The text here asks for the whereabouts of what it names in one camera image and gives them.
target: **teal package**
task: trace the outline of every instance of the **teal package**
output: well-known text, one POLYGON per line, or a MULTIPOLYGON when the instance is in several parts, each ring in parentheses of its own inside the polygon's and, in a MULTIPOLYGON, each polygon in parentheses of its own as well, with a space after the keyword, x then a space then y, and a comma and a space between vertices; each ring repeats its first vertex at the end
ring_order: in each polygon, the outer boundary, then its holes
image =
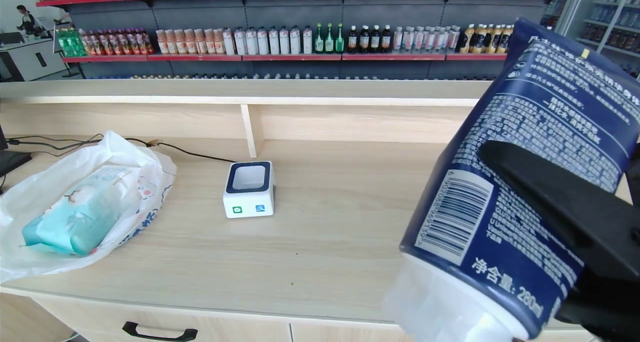
POLYGON ((140 201, 139 170, 98 168, 22 229, 25 244, 38 251, 90 254, 122 215, 140 201))

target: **white plastic bag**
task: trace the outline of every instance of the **white plastic bag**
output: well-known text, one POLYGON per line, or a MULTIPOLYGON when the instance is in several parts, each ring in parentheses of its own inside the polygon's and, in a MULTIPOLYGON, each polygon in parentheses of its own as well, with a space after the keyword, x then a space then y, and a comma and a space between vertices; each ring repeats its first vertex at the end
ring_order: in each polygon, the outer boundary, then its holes
POLYGON ((153 221, 175 177, 176 165, 170 157, 135 146, 107 131, 98 145, 73 152, 26 178, 0 197, 0 282, 82 268, 105 257, 153 221), (123 215, 86 257, 42 253, 26 247, 23 227, 50 208, 69 187, 105 163, 140 167, 139 209, 123 215))

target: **clear plastic cap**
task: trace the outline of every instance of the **clear plastic cap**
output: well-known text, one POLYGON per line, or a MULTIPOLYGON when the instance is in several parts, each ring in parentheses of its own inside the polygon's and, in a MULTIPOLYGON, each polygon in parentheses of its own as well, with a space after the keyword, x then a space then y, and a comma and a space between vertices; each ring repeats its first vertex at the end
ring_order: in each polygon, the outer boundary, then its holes
POLYGON ((529 337, 507 310, 436 266, 403 253, 382 309, 416 342, 511 342, 529 337))

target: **barcode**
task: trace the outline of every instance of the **barcode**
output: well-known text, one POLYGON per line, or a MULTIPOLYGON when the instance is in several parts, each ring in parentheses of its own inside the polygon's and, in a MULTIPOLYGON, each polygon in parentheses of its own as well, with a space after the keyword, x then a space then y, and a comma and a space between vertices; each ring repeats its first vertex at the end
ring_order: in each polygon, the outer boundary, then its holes
POLYGON ((429 208, 415 246, 460 265, 485 214, 494 185, 450 169, 429 208))

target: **red shelf edge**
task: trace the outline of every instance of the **red shelf edge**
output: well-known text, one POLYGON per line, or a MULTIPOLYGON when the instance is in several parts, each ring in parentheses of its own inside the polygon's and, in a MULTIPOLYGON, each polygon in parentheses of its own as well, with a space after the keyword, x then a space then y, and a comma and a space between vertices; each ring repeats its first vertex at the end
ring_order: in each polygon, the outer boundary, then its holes
POLYGON ((217 54, 196 54, 196 55, 149 55, 149 61, 153 62, 239 62, 242 60, 240 55, 217 55, 217 54))
POLYGON ((124 0, 43 0, 36 2, 36 7, 54 7, 55 5, 102 3, 102 2, 123 2, 124 0))
POLYGON ((444 61, 444 54, 344 54, 343 61, 444 61))
POLYGON ((88 57, 62 57, 65 63, 87 62, 146 62, 146 55, 101 55, 88 57))
POLYGON ((475 54, 475 53, 454 53, 447 54, 448 61, 504 61, 507 59, 506 53, 499 54, 475 54))
POLYGON ((243 61, 340 61, 342 54, 243 55, 243 61))

